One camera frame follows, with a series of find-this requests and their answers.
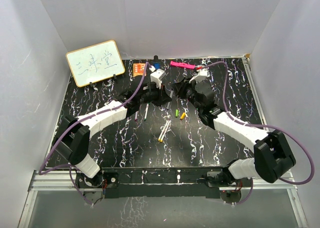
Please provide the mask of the green white pen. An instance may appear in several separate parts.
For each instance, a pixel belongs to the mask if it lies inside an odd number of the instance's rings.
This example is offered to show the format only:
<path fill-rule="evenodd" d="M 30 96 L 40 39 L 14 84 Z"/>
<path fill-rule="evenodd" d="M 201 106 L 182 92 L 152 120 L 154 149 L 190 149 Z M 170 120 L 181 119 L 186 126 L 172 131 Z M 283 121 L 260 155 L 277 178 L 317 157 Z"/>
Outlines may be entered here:
<path fill-rule="evenodd" d="M 144 112 L 144 117 L 143 117 L 143 120 L 144 120 L 144 121 L 147 120 L 149 106 L 150 106 L 150 104 L 147 103 L 147 104 L 146 104 L 146 108 L 145 108 L 145 112 Z"/>

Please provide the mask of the blue white pen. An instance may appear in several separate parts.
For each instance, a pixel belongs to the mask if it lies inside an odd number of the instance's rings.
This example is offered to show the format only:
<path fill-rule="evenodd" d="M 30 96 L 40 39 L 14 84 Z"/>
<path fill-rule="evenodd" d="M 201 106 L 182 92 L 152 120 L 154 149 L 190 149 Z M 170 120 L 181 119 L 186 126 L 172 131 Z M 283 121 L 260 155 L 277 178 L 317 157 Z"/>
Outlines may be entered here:
<path fill-rule="evenodd" d="M 170 99 L 169 99 L 169 101 L 168 101 L 168 103 L 166 105 L 166 110 L 169 110 L 169 108 L 170 108 L 170 104 L 171 104 L 171 101 L 172 101 L 172 96 L 173 96 L 173 94 L 170 93 L 170 95 L 169 95 Z"/>

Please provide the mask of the purple white pen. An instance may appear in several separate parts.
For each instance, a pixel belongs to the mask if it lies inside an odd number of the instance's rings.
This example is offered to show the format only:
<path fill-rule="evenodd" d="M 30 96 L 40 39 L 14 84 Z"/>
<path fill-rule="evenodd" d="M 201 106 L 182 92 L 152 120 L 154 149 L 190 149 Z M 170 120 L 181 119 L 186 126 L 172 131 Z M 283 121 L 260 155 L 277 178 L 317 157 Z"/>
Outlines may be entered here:
<path fill-rule="evenodd" d="M 139 113 L 138 113 L 138 111 L 135 113 L 135 116 L 134 116 L 134 121 L 136 122 L 136 121 L 138 121 L 138 115 L 139 115 Z"/>

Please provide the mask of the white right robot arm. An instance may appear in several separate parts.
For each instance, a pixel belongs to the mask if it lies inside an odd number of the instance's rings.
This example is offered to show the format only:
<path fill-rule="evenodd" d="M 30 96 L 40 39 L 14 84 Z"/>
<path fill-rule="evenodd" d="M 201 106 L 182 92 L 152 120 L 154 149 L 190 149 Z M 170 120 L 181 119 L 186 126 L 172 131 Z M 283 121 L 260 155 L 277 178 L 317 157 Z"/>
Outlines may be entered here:
<path fill-rule="evenodd" d="M 202 123 L 237 140 L 253 152 L 252 158 L 230 162 L 223 173 L 223 182 L 233 187 L 242 178 L 260 177 L 274 183 L 296 165 L 296 159 L 283 132 L 272 132 L 231 116 L 214 102 L 214 91 L 204 82 L 184 78 L 172 85 L 174 94 L 187 99 L 197 110 Z"/>

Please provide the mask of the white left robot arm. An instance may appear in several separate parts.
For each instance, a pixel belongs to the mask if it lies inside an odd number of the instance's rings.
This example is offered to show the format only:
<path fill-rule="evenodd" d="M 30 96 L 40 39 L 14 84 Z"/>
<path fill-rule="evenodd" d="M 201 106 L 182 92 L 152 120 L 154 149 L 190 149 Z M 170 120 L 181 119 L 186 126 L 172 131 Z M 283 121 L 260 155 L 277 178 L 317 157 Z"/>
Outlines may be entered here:
<path fill-rule="evenodd" d="M 114 123 L 134 115 L 143 104 L 162 106 L 172 99 L 165 85 L 156 82 L 143 83 L 135 92 L 127 89 L 105 106 L 86 115 L 66 115 L 58 128 L 52 146 L 67 162 L 82 172 L 93 188 L 103 183 L 101 168 L 89 154 L 92 137 Z"/>

